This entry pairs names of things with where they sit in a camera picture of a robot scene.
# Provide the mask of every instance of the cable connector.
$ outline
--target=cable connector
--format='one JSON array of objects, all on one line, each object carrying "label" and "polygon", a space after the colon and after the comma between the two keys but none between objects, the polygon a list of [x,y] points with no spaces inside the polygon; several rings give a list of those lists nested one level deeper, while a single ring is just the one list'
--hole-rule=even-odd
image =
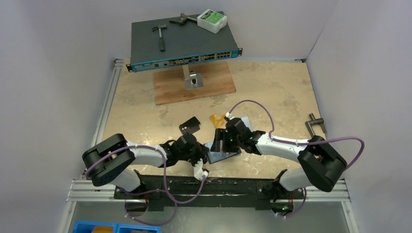
[{"label": "cable connector", "polygon": [[234,117],[232,116],[232,114],[230,114],[229,112],[227,112],[224,116],[225,116],[227,119],[229,119],[229,120],[231,120],[231,119],[234,118]]},{"label": "cable connector", "polygon": [[200,181],[209,176],[209,171],[203,169],[203,159],[199,159],[193,167],[193,176]]}]

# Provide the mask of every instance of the workbench surface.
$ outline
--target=workbench surface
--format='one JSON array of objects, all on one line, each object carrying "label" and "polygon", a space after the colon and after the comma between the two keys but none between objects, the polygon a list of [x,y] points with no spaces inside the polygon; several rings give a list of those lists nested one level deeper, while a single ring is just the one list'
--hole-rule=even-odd
[{"label": "workbench surface", "polygon": [[[200,131],[194,135],[201,143],[210,142],[215,129],[209,116],[215,113],[223,115],[244,99],[256,100],[269,110],[275,122],[273,135],[295,139],[310,137],[305,121],[310,120],[309,113],[314,113],[318,118],[319,110],[306,64],[246,61],[227,63],[236,93],[160,106],[155,105],[152,77],[159,70],[129,73],[124,67],[103,140],[115,133],[122,133],[129,141],[158,145],[181,136],[179,125],[196,116],[201,125]],[[242,103],[232,115],[248,116],[254,130],[271,130],[267,114],[254,103]],[[320,126],[314,126],[314,131],[317,135],[325,136]],[[142,174],[163,174],[163,168],[144,165],[129,167]],[[207,163],[204,167],[210,171],[210,177],[275,178],[281,170],[297,168],[299,164],[272,155],[242,152],[211,165]],[[192,176],[193,168],[190,163],[179,161],[175,166],[167,168],[167,174]]]}]

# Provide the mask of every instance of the white plastic box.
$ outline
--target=white plastic box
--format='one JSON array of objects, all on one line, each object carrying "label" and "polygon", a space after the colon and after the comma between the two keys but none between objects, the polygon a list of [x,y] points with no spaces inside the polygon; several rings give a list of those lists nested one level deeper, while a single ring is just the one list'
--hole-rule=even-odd
[{"label": "white plastic box", "polygon": [[227,16],[212,10],[207,10],[197,17],[197,25],[213,33],[220,31],[226,24]]}]

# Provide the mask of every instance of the white wall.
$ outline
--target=white wall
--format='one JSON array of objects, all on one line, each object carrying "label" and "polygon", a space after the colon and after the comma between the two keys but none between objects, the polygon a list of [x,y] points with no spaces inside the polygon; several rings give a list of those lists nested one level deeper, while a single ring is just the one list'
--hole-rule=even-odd
[{"label": "white wall", "polygon": [[243,58],[306,58],[338,0],[84,0],[114,57],[130,57],[131,24],[224,11]]},{"label": "white wall", "polygon": [[1,232],[55,233],[111,58],[77,0],[0,3]]},{"label": "white wall", "polygon": [[[412,224],[412,1],[340,0],[307,60],[328,137],[359,135],[347,185],[361,233]],[[336,144],[347,159],[356,143]]]}]

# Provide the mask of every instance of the blue bin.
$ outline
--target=blue bin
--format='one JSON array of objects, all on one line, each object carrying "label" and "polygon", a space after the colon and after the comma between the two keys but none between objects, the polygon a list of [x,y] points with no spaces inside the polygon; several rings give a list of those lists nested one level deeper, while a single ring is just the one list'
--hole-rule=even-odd
[{"label": "blue bin", "polygon": [[96,226],[113,227],[113,232],[117,232],[117,223],[95,222],[78,220],[74,225],[73,233],[91,233]]},{"label": "blue bin", "polygon": [[95,222],[78,220],[74,225],[73,233],[91,233],[97,226],[113,227],[113,233],[132,233],[132,231],[147,231],[149,233],[162,233],[160,227],[118,224],[110,222]]},{"label": "blue bin", "polygon": [[117,226],[116,233],[131,233],[133,230],[135,231],[146,230],[149,233],[162,233],[162,229],[160,227],[128,225],[128,224],[119,224]]}]

